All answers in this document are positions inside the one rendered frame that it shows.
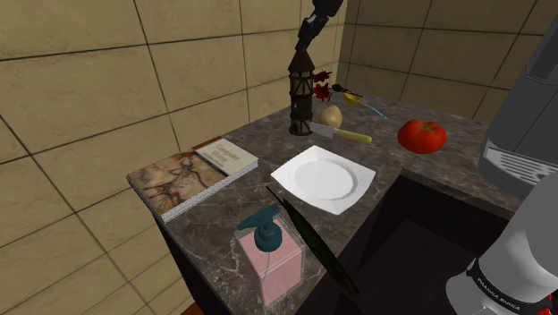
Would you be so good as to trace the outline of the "red flower sprig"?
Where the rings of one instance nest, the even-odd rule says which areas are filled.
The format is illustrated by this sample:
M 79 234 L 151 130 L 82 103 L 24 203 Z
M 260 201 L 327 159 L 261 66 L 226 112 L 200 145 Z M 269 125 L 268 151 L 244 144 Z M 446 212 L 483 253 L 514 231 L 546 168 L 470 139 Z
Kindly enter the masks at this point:
M 331 77 L 331 74 L 332 72 L 321 71 L 313 75 L 313 79 L 312 79 L 314 83 L 313 93 L 317 97 L 317 99 L 320 99 L 322 101 L 325 101 L 326 99 L 330 100 L 331 96 L 334 93 L 344 93 L 346 91 L 356 94 L 355 92 L 342 87 L 340 84 L 335 83 L 333 85 L 330 85 L 329 79 Z

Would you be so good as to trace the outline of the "pink soap dispenser, teal pump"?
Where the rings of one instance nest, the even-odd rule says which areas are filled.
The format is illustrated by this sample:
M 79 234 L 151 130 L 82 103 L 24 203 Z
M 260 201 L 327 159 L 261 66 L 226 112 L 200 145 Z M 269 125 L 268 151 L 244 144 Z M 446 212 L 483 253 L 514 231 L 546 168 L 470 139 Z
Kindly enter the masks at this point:
M 245 273 L 264 308 L 301 285 L 306 244 L 272 204 L 245 218 L 234 232 Z

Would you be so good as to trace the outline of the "potato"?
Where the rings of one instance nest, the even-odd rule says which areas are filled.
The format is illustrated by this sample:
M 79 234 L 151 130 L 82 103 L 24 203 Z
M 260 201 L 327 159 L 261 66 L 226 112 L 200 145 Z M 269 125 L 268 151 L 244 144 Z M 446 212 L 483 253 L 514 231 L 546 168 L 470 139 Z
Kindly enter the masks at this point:
M 328 106 L 321 112 L 318 117 L 318 122 L 323 125 L 340 128 L 342 125 L 342 113 L 340 108 L 336 105 Z

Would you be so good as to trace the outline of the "dark wooden tower figure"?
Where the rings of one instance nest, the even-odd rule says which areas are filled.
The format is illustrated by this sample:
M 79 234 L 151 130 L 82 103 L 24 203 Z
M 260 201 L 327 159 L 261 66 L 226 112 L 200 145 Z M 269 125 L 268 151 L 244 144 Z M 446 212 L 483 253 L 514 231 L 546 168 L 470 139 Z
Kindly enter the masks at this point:
M 289 132 L 296 136 L 312 133 L 313 65 L 305 49 L 297 50 L 288 68 L 291 98 L 291 125 Z

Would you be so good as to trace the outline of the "book with cave painting cover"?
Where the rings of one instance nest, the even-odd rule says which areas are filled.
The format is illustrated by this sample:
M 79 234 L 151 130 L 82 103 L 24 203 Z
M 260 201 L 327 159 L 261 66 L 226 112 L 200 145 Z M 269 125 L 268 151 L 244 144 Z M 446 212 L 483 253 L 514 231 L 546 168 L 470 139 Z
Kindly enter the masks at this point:
M 166 224 L 258 166 L 258 158 L 223 137 L 127 175 L 156 219 Z

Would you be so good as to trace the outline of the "long dark green leaf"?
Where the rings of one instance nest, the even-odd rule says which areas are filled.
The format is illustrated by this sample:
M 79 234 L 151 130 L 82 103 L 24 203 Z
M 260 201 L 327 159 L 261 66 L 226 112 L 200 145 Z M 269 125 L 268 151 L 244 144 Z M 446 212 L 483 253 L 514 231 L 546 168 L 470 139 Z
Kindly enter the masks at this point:
M 360 294 L 358 287 L 352 281 L 341 262 L 336 258 L 318 232 L 287 199 L 279 198 L 268 186 L 266 188 L 286 210 L 299 235 L 314 253 L 325 270 L 333 277 L 337 284 L 345 290 L 347 294 L 356 298 Z

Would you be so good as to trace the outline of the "white square plate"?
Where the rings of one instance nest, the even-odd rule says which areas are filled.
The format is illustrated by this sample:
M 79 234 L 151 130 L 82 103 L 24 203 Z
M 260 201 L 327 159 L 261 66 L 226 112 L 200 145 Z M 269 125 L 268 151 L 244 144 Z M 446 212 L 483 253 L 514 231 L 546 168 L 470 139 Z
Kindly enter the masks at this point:
M 365 194 L 376 172 L 314 145 L 278 167 L 271 176 L 300 200 L 341 215 Z

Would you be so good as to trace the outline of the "red tomato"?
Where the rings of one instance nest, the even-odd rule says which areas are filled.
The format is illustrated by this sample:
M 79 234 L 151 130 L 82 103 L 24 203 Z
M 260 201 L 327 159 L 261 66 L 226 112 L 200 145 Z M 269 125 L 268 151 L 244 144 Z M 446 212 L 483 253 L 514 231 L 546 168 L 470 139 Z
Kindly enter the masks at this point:
M 447 139 L 445 129 L 436 122 L 411 119 L 397 132 L 397 140 L 408 151 L 429 154 L 441 149 Z

